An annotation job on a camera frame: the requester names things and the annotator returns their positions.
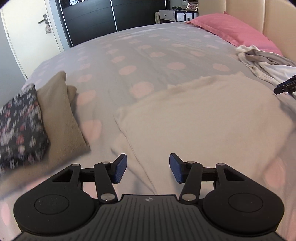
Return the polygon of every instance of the headboard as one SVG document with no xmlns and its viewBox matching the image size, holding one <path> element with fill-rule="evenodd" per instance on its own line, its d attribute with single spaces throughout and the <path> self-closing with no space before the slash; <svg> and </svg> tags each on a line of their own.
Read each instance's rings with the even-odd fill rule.
<svg viewBox="0 0 296 241">
<path fill-rule="evenodd" d="M 296 61 L 296 7 L 288 0 L 199 0 L 199 15 L 226 11 L 272 40 Z"/>
</svg>

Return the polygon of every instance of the white door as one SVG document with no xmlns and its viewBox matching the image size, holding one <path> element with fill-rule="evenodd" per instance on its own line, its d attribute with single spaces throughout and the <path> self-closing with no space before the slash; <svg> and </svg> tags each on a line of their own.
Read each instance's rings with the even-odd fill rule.
<svg viewBox="0 0 296 241">
<path fill-rule="evenodd" d="M 47 34 L 45 21 L 39 23 L 44 14 L 48 16 L 44 0 L 9 0 L 1 11 L 12 51 L 27 78 L 43 61 L 61 52 L 53 31 Z"/>
</svg>

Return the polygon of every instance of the black circular base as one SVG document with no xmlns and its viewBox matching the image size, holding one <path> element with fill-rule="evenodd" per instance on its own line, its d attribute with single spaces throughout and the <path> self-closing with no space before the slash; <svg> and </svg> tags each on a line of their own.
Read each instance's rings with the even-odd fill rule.
<svg viewBox="0 0 296 241">
<path fill-rule="evenodd" d="M 263 186 L 229 182 L 208 193 L 203 210 L 216 226 L 233 234 L 274 232 L 284 214 L 281 199 Z"/>
<path fill-rule="evenodd" d="M 252 213 L 263 206 L 261 198 L 250 193 L 237 193 L 228 199 L 229 205 L 239 212 Z"/>
<path fill-rule="evenodd" d="M 51 183 L 21 196 L 13 211 L 22 231 L 56 235 L 83 226 L 94 213 L 94 202 L 69 183 Z"/>
</svg>

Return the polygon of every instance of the logo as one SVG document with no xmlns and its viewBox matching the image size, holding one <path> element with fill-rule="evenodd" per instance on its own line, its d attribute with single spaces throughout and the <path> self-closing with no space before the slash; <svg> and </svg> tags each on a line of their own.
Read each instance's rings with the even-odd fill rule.
<svg viewBox="0 0 296 241">
<path fill-rule="evenodd" d="M 153 198 L 151 198 L 151 197 L 147 197 L 147 198 L 145 199 L 145 201 L 147 201 L 147 202 L 152 202 L 152 201 L 153 201 Z"/>
</svg>

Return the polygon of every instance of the blue gripper pad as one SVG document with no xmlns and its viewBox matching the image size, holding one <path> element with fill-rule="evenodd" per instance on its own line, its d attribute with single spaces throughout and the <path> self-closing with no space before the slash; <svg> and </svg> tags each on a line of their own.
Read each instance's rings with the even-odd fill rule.
<svg viewBox="0 0 296 241">
<path fill-rule="evenodd" d="M 117 164 L 116 172 L 114 175 L 114 179 L 112 180 L 112 183 L 119 183 L 125 170 L 127 167 L 128 159 L 127 156 L 124 155 L 124 157 L 121 159 L 121 161 Z"/>
<path fill-rule="evenodd" d="M 172 170 L 175 179 L 178 183 L 184 183 L 183 175 L 182 175 L 182 164 L 183 162 L 177 160 L 173 154 L 170 155 L 170 169 Z"/>
</svg>

